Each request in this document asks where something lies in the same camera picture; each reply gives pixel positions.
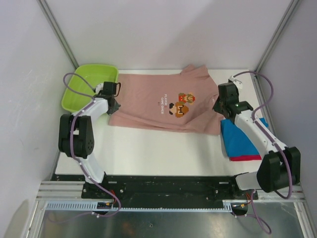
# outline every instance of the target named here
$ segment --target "white panel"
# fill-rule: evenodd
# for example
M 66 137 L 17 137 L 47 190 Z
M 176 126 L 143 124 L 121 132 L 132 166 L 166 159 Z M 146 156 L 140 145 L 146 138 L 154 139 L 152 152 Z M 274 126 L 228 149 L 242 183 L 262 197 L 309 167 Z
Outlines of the white panel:
M 123 70 L 121 73 L 174 74 L 180 70 Z M 228 82 L 240 70 L 209 70 L 216 84 Z M 243 82 L 240 100 L 259 106 L 249 74 Z M 94 154 L 107 174 L 161 176 L 225 176 L 257 171 L 261 161 L 231 162 L 221 137 L 197 133 L 177 133 L 107 125 L 102 115 L 93 125 Z M 56 174 L 82 174 L 78 163 L 64 153 Z
M 53 168 L 73 68 L 35 0 L 2 2 L 0 22 L 0 237 L 17 238 Z
M 290 0 L 48 0 L 79 64 L 256 67 Z
M 317 1 L 305 0 L 263 69 L 273 82 L 269 106 L 278 137 L 302 154 L 301 182 L 317 223 Z M 265 82 L 266 95 L 268 88 Z

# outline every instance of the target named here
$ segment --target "white wall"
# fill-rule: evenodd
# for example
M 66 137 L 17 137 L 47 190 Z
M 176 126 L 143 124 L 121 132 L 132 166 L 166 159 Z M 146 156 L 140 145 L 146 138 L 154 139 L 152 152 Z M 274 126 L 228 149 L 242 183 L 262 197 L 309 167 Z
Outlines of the white wall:
M 15 238 L 52 170 L 62 76 L 74 69 L 35 0 L 3 1 L 0 32 L 0 237 Z
M 256 67 L 291 0 L 48 0 L 79 64 Z
M 262 73 L 274 84 L 276 133 L 302 154 L 301 182 L 317 223 L 317 1 L 305 0 Z M 268 87 L 263 82 L 266 95 Z

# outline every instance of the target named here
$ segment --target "metal floor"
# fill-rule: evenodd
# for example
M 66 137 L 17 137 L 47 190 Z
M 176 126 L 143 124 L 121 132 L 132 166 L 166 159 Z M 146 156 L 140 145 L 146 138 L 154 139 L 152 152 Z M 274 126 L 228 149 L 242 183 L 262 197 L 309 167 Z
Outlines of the metal floor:
M 272 228 L 268 236 L 253 218 L 235 219 L 230 213 L 120 212 L 111 218 L 78 215 L 75 211 L 47 211 L 40 238 L 303 238 L 293 203 L 257 203 L 257 214 Z

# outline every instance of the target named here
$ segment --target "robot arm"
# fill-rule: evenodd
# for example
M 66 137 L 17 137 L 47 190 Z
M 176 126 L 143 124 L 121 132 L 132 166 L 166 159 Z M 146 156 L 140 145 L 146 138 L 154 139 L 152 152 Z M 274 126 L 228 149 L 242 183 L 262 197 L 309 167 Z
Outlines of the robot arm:
M 73 114 L 64 114 L 60 118 L 59 123 L 59 139 L 58 148 L 64 152 L 68 157 L 72 157 L 70 153 L 70 137 L 71 124 L 74 117 L 79 113 L 80 116 L 75 122 L 75 130 L 73 137 L 74 153 L 78 162 L 82 164 L 85 171 L 97 183 L 103 183 L 105 173 L 99 166 L 94 149 L 94 134 L 92 123 L 95 122 L 102 114 L 111 115 L 118 110 L 120 105 L 114 99 L 116 94 L 116 83 L 105 82 L 95 88 L 97 95 L 92 99 L 94 103 L 86 110 L 79 110 Z M 90 178 L 85 176 L 88 183 L 93 183 Z
M 253 119 L 253 108 L 248 102 L 239 101 L 239 91 L 235 82 L 229 80 L 228 83 L 220 84 L 218 89 L 219 97 L 213 109 L 240 128 L 254 144 L 262 158 L 257 172 L 235 177 L 238 187 L 241 190 L 261 188 L 265 192 L 272 192 L 288 186 L 289 177 L 285 162 L 276 145 L 281 148 L 287 158 L 292 184 L 299 183 L 299 150 L 296 147 L 288 148 L 260 122 L 259 118 Z

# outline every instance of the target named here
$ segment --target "green plastic basket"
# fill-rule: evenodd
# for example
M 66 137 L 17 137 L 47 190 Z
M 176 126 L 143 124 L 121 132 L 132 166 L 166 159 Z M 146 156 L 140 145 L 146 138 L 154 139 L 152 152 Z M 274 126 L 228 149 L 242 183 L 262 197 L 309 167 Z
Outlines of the green plastic basket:
M 78 67 L 75 73 L 86 79 L 93 87 L 103 82 L 117 82 L 118 69 L 106 64 L 86 64 Z M 73 75 L 68 83 L 68 86 L 78 92 L 94 95 L 91 88 L 79 77 Z M 90 98 L 73 93 L 68 88 L 65 90 L 61 100 L 61 106 L 73 113 L 82 109 L 90 102 Z

